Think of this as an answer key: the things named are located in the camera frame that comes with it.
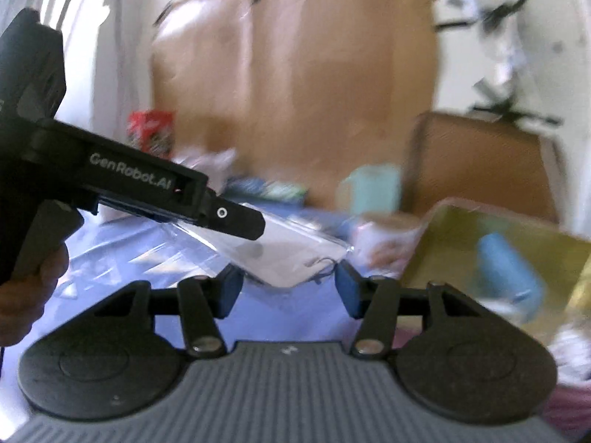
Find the person's left hand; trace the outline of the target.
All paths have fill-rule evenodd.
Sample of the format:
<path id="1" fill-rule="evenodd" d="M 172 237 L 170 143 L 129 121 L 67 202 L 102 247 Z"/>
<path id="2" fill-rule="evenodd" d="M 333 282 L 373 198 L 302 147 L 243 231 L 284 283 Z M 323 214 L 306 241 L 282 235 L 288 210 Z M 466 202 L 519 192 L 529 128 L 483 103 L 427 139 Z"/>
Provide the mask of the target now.
<path id="1" fill-rule="evenodd" d="M 49 256 L 40 269 L 23 280 L 12 280 L 1 286 L 1 346 L 21 342 L 44 314 L 45 305 L 55 291 L 58 280 L 69 266 L 66 244 Z"/>

